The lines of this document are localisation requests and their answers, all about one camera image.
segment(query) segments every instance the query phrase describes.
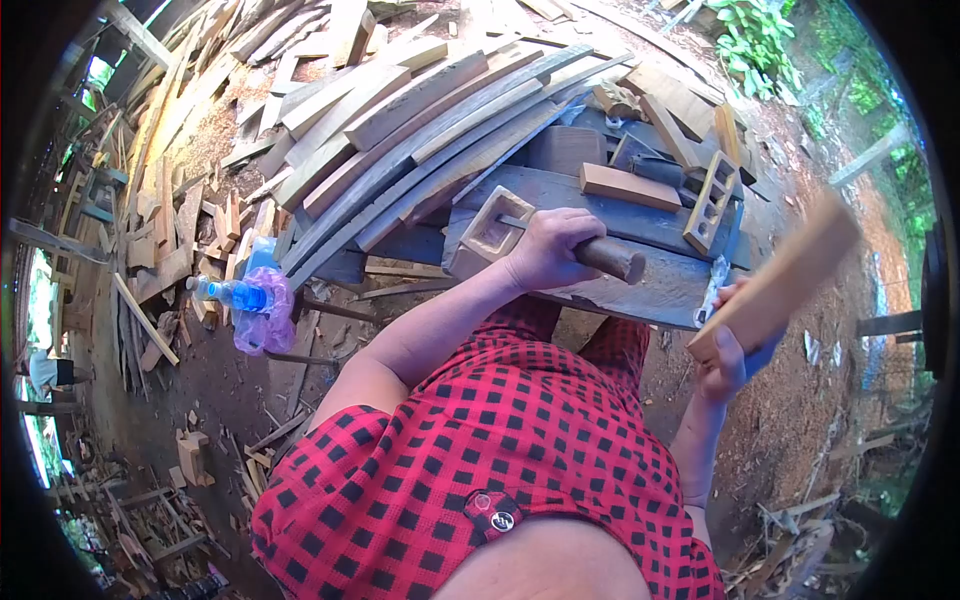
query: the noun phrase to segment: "hand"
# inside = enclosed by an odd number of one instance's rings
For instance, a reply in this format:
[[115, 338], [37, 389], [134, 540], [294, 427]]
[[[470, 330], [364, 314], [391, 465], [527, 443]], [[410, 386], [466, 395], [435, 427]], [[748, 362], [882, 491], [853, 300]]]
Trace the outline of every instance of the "hand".
[[540, 210], [503, 263], [525, 292], [596, 279], [602, 274], [577, 262], [573, 248], [606, 234], [603, 222], [585, 208]]

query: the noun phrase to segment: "wood strip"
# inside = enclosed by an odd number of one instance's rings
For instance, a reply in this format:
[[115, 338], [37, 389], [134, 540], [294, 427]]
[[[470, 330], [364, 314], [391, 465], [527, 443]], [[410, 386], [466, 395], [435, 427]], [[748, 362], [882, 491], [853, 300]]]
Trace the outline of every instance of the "wood strip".
[[585, 194], [617, 198], [669, 212], [677, 212], [682, 207], [680, 195], [669, 185], [596, 164], [581, 165], [580, 189]]
[[490, 117], [494, 116], [498, 112], [504, 110], [505, 108], [511, 107], [517, 102], [529, 98], [535, 93], [543, 89], [543, 84], [539, 80], [530, 80], [524, 84], [521, 84], [514, 89], [510, 90], [506, 94], [500, 96], [493, 102], [490, 102], [486, 106], [476, 110], [467, 117], [461, 119], [458, 123], [454, 124], [452, 127], [448, 128], [446, 131], [442, 132], [440, 135], [432, 139], [422, 148], [413, 153], [413, 160], [417, 164], [423, 164], [428, 158], [436, 154], [441, 148], [453, 141], [454, 138], [460, 137], [467, 130], [473, 129], [480, 123], [483, 123]]
[[440, 292], [442, 290], [448, 290], [454, 285], [459, 283], [459, 281], [447, 278], [447, 279], [432, 279], [429, 281], [418, 281], [416, 283], [403, 283], [400, 285], [395, 285], [388, 288], [381, 288], [379, 290], [372, 290], [370, 292], [365, 292], [357, 297], [358, 300], [370, 300], [373, 298], [385, 298], [387, 296], [399, 296], [402, 294], [421, 294], [423, 292]]
[[410, 82], [410, 69], [404, 66], [377, 65], [376, 69], [365, 71], [363, 75], [365, 79], [328, 110], [290, 149], [287, 162], [294, 166], [303, 164], [350, 121]]
[[[461, 85], [422, 110], [417, 116], [401, 125], [396, 131], [388, 135], [369, 151], [357, 153], [352, 156], [337, 168], [334, 173], [325, 178], [319, 185], [316, 185], [313, 191], [303, 200], [303, 204], [318, 204], [319, 206], [323, 206], [325, 210], [327, 206], [330, 206], [340, 198], [357, 179], [366, 174], [380, 158], [384, 157], [384, 155], [410, 137], [414, 132], [428, 124], [432, 119], [440, 116], [457, 103], [462, 102], [471, 94], [513, 73], [520, 67], [529, 64], [541, 56], [543, 56], [543, 51], [538, 48], [511, 47], [504, 49], [503, 53], [494, 54], [488, 60], [489, 70], [473, 78], [468, 83]], [[397, 155], [397, 160], [403, 160], [403, 158]]]
[[370, 150], [404, 123], [457, 87], [488, 70], [483, 51], [449, 60], [417, 77], [359, 116], [344, 128], [350, 143], [361, 152]]
[[670, 112], [660, 101], [649, 94], [638, 96], [638, 100], [643, 112], [650, 118], [660, 137], [663, 138], [663, 143], [666, 144], [670, 154], [681, 164], [684, 170], [705, 168], [706, 165], [697, 157], [690, 142], [687, 141]]
[[300, 424], [306, 420], [306, 418], [307, 418], [307, 413], [306, 413], [306, 411], [304, 411], [304, 412], [300, 413], [299, 415], [296, 415], [296, 416], [293, 417], [292, 419], [288, 420], [287, 422], [283, 423], [276, 431], [274, 431], [273, 433], [271, 433], [270, 435], [268, 435], [266, 438], [263, 438], [262, 440], [260, 440], [260, 441], [257, 442], [256, 444], [250, 446], [251, 452], [257, 452], [257, 451], [259, 451], [259, 450], [262, 450], [263, 448], [267, 447], [268, 445], [272, 444], [273, 442], [275, 442], [275, 441], [279, 440], [280, 438], [286, 436], [286, 435], [289, 434], [291, 431], [293, 431], [294, 429], [296, 429], [297, 427], [299, 427]]
[[147, 331], [147, 335], [149, 335], [150, 339], [154, 341], [154, 344], [160, 348], [160, 351], [163, 352], [163, 355], [167, 357], [167, 360], [174, 365], [178, 364], [180, 362], [179, 358], [177, 358], [177, 355], [170, 350], [170, 347], [166, 345], [163, 339], [160, 338], [160, 334], [156, 332], [156, 329], [154, 329], [154, 326], [150, 323], [150, 320], [147, 319], [147, 315], [143, 314], [143, 311], [140, 309], [140, 305], [133, 298], [133, 294], [130, 293], [130, 290], [127, 288], [127, 284], [124, 282], [123, 278], [120, 277], [120, 274], [113, 274], [113, 285], [120, 293], [120, 296], [123, 298], [124, 302], [127, 303], [127, 306], [130, 308], [131, 312], [133, 312], [133, 315]]
[[713, 364], [713, 334], [724, 324], [749, 353], [786, 324], [809, 300], [860, 239], [850, 208], [834, 196], [824, 197], [810, 220], [777, 248], [777, 253], [731, 300], [720, 307], [686, 345], [701, 363]]

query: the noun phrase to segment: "leaf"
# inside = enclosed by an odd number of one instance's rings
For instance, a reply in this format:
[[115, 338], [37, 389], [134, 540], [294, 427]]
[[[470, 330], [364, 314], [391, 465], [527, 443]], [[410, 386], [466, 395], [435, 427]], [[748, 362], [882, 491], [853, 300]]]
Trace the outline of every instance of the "leaf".
[[750, 70], [750, 65], [744, 62], [742, 59], [734, 56], [730, 59], [730, 70], [746, 73]]

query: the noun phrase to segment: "dirt ground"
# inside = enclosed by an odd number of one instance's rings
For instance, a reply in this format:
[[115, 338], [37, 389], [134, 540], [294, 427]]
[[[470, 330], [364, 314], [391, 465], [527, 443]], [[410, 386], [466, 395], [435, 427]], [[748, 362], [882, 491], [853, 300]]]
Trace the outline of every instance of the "dirt ground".
[[[640, 3], [623, 2], [625, 12], [636, 16]], [[456, 0], [444, 3], [421, 3], [418, 12], [404, 14], [390, 27], [395, 36], [411, 24], [439, 11], [441, 19], [429, 30], [448, 36], [446, 22], [456, 18]], [[636, 49], [645, 60], [653, 60], [664, 68], [676, 70], [672, 59], [653, 46], [598, 17], [587, 14], [577, 25], [553, 26], [537, 15], [534, 20], [543, 28], [544, 36], [570, 39], [578, 37], [587, 43], [599, 39], [610, 45], [619, 39], [623, 46]], [[661, 22], [653, 15], [641, 19], [658, 29]], [[669, 35], [671, 39], [715, 67], [712, 83], [726, 88], [723, 71], [712, 53], [712, 44], [684, 27]], [[270, 87], [274, 67], [247, 71], [233, 76], [223, 95], [213, 104], [196, 133], [183, 144], [176, 161], [184, 164], [190, 177], [204, 169], [204, 162], [225, 156], [235, 141], [235, 114], [247, 102], [262, 98]], [[313, 73], [310, 66], [301, 67], [297, 78]], [[753, 200], [746, 206], [744, 228], [756, 236], [768, 237], [776, 251], [779, 241], [803, 220], [806, 211], [826, 189], [825, 181], [839, 165], [827, 163], [818, 154], [807, 157], [799, 150], [802, 126], [795, 108], [781, 103], [747, 101], [740, 107], [744, 118], [762, 139], [772, 133], [780, 144], [789, 142], [788, 163], [773, 166], [767, 158], [771, 174], [779, 180], [790, 202], [781, 198], [772, 203]], [[852, 158], [847, 153], [845, 159]], [[224, 202], [231, 186], [241, 194], [251, 192], [262, 178], [248, 167], [236, 177], [225, 174], [220, 193], [210, 200]], [[801, 311], [791, 322], [786, 337], [771, 366], [760, 373], [731, 406], [728, 423], [718, 449], [714, 488], [716, 495], [708, 507], [708, 525], [713, 547], [720, 565], [725, 564], [758, 531], [756, 504], [775, 510], [800, 503], [837, 490], [848, 474], [849, 465], [816, 467], [829, 449], [828, 429], [837, 423], [839, 433], [833, 444], [848, 444], [858, 435], [875, 428], [882, 419], [882, 409], [855, 401], [864, 364], [864, 352], [853, 336], [859, 318], [873, 316], [872, 286], [867, 274], [873, 269], [872, 254], [880, 253], [880, 271], [884, 281], [906, 279], [906, 265], [900, 244], [883, 223], [884, 200], [869, 177], [860, 178], [855, 192], [849, 194], [864, 227], [865, 239], [854, 256], [849, 257], [835, 279], [817, 296], [816, 301]], [[201, 222], [198, 230], [209, 225]], [[123, 391], [119, 373], [113, 366], [112, 340], [109, 327], [109, 276], [87, 273], [80, 277], [87, 288], [78, 290], [81, 299], [94, 298], [93, 339], [76, 345], [81, 356], [89, 356], [98, 373], [92, 385], [82, 390], [92, 410], [99, 444], [104, 451], [116, 448], [129, 462], [131, 479], [147, 489], [152, 480], [152, 466], [161, 480], [167, 469], [178, 463], [175, 428], [185, 427], [185, 415], [192, 409], [200, 417], [199, 429], [210, 437], [208, 461], [216, 484], [209, 488], [189, 488], [204, 509], [218, 540], [231, 554], [230, 560], [215, 555], [213, 562], [236, 584], [236, 589], [250, 598], [281, 598], [273, 581], [250, 557], [250, 540], [235, 533], [228, 515], [246, 520], [240, 503], [242, 483], [233, 471], [236, 456], [229, 440], [220, 440], [221, 425], [237, 435], [237, 442], [252, 444], [276, 426], [268, 415], [279, 422], [287, 420], [287, 397], [294, 377], [294, 367], [250, 357], [234, 349], [231, 331], [218, 326], [215, 332], [202, 329], [187, 309], [187, 323], [192, 346], [186, 348], [178, 336], [174, 347], [181, 359], [177, 367], [165, 361], [156, 372], [167, 390], [155, 383], [149, 398], [128, 395]], [[372, 287], [396, 284], [390, 277], [373, 277]], [[321, 285], [316, 292], [326, 300], [355, 310], [370, 311], [378, 316], [398, 315], [427, 296], [400, 297], [366, 302], [351, 301], [353, 294], [341, 288]], [[890, 312], [909, 310], [906, 286], [890, 285], [887, 290]], [[183, 299], [178, 299], [182, 309]], [[602, 317], [565, 309], [555, 334], [555, 342], [579, 349], [603, 320]], [[310, 334], [307, 320], [301, 320], [299, 336]], [[344, 340], [334, 338], [347, 328]], [[804, 331], [822, 343], [821, 360], [814, 367], [804, 357]], [[376, 334], [369, 324], [322, 315], [316, 329], [315, 356], [346, 357]], [[651, 339], [643, 376], [643, 395], [652, 400], [645, 408], [648, 426], [668, 441], [677, 430], [686, 402], [692, 391], [693, 368], [684, 350], [692, 337], [688, 332], [660, 329]], [[839, 341], [843, 358], [839, 367], [829, 362], [829, 351]], [[311, 409], [323, 398], [335, 373], [324, 367], [310, 367], [301, 399]], [[228, 450], [225, 455], [218, 440]]]

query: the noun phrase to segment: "person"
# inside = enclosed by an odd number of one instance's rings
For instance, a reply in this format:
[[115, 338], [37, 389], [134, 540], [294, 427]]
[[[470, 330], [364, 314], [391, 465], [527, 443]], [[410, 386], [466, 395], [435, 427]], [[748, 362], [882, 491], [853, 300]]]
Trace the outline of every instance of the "person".
[[36, 350], [30, 356], [30, 361], [21, 360], [17, 373], [29, 375], [34, 389], [41, 396], [46, 396], [52, 388], [74, 383], [83, 383], [93, 379], [93, 373], [74, 366], [72, 360], [65, 358], [51, 358], [54, 348]]
[[[387, 326], [343, 367], [252, 516], [297, 598], [723, 597], [705, 520], [727, 407], [769, 361], [730, 330], [669, 449], [643, 424], [650, 328], [608, 318], [573, 353], [560, 306], [606, 228], [537, 212], [505, 258]], [[717, 304], [742, 283], [724, 288]]]

